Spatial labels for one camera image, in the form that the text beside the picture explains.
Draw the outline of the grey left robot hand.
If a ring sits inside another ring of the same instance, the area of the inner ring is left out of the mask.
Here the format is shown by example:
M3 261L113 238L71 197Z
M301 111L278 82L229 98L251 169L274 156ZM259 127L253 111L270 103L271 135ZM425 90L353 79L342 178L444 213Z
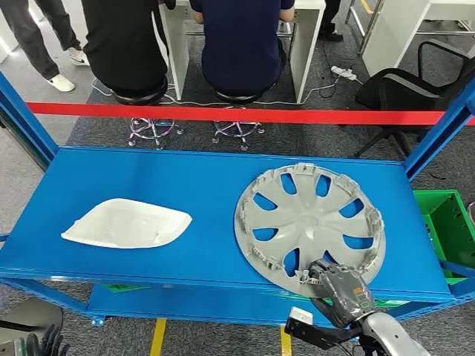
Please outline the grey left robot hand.
M39 340L35 333L30 333L26 341L27 356L65 356L70 345L63 343L64 337L59 326L51 324Z

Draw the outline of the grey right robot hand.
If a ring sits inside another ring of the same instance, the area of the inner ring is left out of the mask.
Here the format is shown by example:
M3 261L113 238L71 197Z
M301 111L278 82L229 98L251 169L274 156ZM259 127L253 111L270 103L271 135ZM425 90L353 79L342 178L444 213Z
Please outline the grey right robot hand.
M312 298L311 302L336 328L345 329L376 311L371 291L355 268L319 259L309 266L309 276L318 280L332 301Z

